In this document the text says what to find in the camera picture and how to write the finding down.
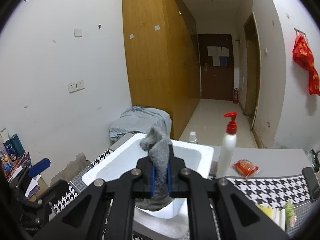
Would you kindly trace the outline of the white red-pump lotion bottle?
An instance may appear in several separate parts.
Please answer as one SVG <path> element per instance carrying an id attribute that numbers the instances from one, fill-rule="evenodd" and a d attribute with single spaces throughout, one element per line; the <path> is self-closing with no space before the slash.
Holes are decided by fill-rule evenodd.
<path id="1" fill-rule="evenodd" d="M 231 164 L 233 150 L 236 146 L 236 112 L 226 113 L 225 118 L 230 118 L 227 124 L 225 135 L 223 136 L 222 145 L 220 148 L 220 155 L 216 168 L 216 178 L 222 178 L 226 176 L 226 173 Z"/>

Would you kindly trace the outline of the black smartphone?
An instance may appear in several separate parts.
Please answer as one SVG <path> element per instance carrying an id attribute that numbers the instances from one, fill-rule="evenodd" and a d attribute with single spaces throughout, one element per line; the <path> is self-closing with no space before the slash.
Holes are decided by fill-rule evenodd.
<path id="1" fill-rule="evenodd" d="M 310 201 L 314 202 L 319 198 L 319 195 L 320 195 L 319 183 L 316 178 L 316 175 L 313 172 L 312 167 L 303 168 L 302 174 L 305 178 L 305 181 L 308 187 L 308 191 L 310 194 Z"/>

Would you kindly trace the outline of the red snack packet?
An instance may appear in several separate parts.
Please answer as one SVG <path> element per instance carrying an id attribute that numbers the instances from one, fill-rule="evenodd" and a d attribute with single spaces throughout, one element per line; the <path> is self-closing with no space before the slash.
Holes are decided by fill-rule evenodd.
<path id="1" fill-rule="evenodd" d="M 260 169 L 247 159 L 241 159 L 232 165 L 232 168 L 242 177 L 251 178 L 257 174 Z"/>

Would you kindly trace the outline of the grey fuzzy sock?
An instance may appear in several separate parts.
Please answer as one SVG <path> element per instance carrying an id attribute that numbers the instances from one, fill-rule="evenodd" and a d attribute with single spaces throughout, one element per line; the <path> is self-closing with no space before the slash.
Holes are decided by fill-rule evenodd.
<path id="1" fill-rule="evenodd" d="M 151 127 L 146 137 L 139 143 L 140 148 L 146 152 L 155 167 L 155 193 L 151 199 L 136 200 L 136 207 L 159 211 L 172 202 L 167 186 L 167 166 L 172 145 L 170 137 L 161 128 Z"/>

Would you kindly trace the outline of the light wooden side door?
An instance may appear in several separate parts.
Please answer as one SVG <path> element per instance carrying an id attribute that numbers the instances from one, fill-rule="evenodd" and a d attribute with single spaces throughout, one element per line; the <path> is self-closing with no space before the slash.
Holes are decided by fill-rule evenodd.
<path id="1" fill-rule="evenodd" d="M 245 115 L 255 114 L 260 90 L 260 44 L 254 14 L 251 13 L 244 24 L 247 52 L 247 89 Z"/>

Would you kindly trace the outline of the white face mask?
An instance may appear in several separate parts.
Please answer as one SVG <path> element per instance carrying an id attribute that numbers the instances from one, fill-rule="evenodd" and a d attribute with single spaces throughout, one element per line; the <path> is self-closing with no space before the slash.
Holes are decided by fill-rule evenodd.
<path id="1" fill-rule="evenodd" d="M 272 209 L 271 219 L 279 226 L 283 231 L 285 231 L 286 226 L 286 214 L 285 209 Z"/>

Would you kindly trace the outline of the bin with black lid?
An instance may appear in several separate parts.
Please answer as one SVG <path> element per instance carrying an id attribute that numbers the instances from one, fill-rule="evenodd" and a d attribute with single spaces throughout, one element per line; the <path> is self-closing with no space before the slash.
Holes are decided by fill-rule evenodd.
<path id="1" fill-rule="evenodd" d="M 311 167 L 315 173 L 319 172 L 319 152 L 315 152 L 315 150 L 311 149 L 307 154 L 307 158 L 310 161 Z"/>

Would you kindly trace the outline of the wooden wardrobe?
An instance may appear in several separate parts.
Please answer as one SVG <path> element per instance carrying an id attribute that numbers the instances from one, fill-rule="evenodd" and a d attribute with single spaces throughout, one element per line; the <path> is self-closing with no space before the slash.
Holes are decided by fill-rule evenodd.
<path id="1" fill-rule="evenodd" d="M 196 22 L 183 0 L 122 0 L 133 105 L 166 111 L 179 139 L 200 100 Z"/>

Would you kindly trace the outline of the grey-blue crumpled cloth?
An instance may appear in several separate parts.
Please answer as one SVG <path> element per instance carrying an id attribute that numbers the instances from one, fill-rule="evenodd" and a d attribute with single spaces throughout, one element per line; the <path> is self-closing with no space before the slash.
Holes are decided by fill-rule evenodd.
<path id="1" fill-rule="evenodd" d="M 169 113 L 153 107 L 133 106 L 111 124 L 110 140 L 116 142 L 127 133 L 147 134 L 153 126 L 161 128 L 170 136 L 172 120 Z"/>

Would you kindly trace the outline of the red hanging banner cloth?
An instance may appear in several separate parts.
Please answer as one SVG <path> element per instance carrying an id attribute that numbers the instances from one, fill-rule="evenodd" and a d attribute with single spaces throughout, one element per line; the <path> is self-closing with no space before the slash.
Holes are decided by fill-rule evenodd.
<path id="1" fill-rule="evenodd" d="M 309 94 L 319 95 L 319 75 L 315 68 L 313 53 L 302 33 L 296 32 L 292 58 L 296 64 L 309 73 Z"/>

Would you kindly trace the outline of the white foam box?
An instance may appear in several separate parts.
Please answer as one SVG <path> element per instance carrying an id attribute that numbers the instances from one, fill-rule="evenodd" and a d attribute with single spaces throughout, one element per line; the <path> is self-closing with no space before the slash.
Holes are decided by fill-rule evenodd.
<path id="1" fill-rule="evenodd" d="M 122 144 L 84 174 L 82 181 L 86 185 L 99 178 L 110 181 L 135 168 L 138 159 L 147 156 L 139 146 L 145 136 L 138 133 L 127 141 L 121 139 Z M 177 140 L 173 140 L 172 144 L 174 155 L 182 158 L 187 168 L 208 178 L 214 155 L 212 147 Z M 149 239 L 183 239 L 189 231 L 187 200 L 175 199 L 156 212 L 135 208 L 133 231 Z"/>

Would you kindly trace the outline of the red fire extinguisher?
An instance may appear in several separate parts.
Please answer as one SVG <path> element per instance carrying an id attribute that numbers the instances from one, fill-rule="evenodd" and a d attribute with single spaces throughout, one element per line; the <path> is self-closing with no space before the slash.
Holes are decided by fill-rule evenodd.
<path id="1" fill-rule="evenodd" d="M 239 103 L 239 89 L 235 88 L 233 93 L 233 103 L 238 104 Z"/>

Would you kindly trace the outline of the blue spray bottle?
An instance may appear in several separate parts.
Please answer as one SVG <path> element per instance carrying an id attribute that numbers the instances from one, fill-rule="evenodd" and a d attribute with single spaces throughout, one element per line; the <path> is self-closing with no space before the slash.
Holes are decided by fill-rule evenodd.
<path id="1" fill-rule="evenodd" d="M 189 133 L 189 142 L 192 144 L 197 144 L 197 136 L 195 131 Z"/>

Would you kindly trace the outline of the green tissue packet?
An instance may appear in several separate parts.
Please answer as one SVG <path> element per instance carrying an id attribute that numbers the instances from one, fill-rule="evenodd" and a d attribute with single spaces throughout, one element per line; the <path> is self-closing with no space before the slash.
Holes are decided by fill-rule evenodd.
<path id="1" fill-rule="evenodd" d="M 283 206 L 285 211 L 285 229 L 289 230 L 296 225 L 297 215 L 294 210 L 294 205 L 291 200 L 288 200 L 286 204 Z"/>

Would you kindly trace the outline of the dark brown entrance door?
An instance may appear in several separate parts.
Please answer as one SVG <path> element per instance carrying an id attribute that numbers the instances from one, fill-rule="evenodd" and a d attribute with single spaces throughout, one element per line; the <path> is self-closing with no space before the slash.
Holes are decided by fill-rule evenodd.
<path id="1" fill-rule="evenodd" d="M 230 34 L 199 34 L 203 99 L 233 100 L 234 53 Z"/>

